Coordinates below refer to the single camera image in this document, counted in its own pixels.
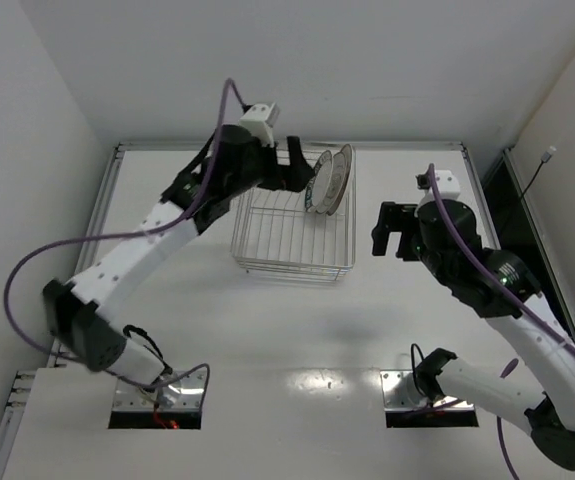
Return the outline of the teal rimmed plate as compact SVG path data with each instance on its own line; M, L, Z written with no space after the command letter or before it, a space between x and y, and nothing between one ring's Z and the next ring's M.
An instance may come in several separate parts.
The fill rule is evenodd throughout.
M333 170L333 155L329 150L324 151L314 166L314 177L309 181L304 198L304 207L307 213L315 213L322 206L330 185Z

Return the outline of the orange sunburst plate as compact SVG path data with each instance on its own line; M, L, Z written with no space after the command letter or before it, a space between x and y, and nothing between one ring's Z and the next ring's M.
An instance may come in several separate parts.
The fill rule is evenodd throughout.
M353 163L354 163L354 149L350 144L345 144L340 152L343 154L344 158L345 158L345 173L344 173L344 178L343 178L343 183L341 185L341 190L339 192L339 197L338 197L338 205L341 205L345 194L346 194L346 190L348 188L348 184L351 178L351 174L352 174L352 167L353 167Z

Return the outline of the black rimmed white plate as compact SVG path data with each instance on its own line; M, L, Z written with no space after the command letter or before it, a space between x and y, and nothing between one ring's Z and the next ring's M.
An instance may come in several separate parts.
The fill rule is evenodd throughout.
M338 197L345 173L345 158L340 150L333 155L333 170L330 185L322 206L318 210L319 213L324 213L328 216L333 215L340 206L338 205Z

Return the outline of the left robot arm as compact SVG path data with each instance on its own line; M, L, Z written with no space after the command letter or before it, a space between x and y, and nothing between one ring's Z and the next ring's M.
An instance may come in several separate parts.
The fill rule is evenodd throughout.
M155 350L129 338L112 322L121 305L176 251L229 212L234 198L255 187L299 193L314 176L299 137L287 139L287 164L242 126L226 125L208 140L161 193L127 238L98 262L43 289L48 325L89 371L105 371L153 391L173 371Z

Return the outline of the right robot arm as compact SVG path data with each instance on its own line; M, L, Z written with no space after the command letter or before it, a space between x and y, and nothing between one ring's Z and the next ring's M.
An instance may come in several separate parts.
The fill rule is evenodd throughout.
M373 255L385 255L393 233L401 236L397 258L422 263L504 338L536 379L521 385L436 348L412 360L392 391L396 404L423 413L446 397L465 401L522 430L550 461L575 471L575 344L550 311L537 313L541 288L527 265L485 245L473 210L454 199L382 203Z

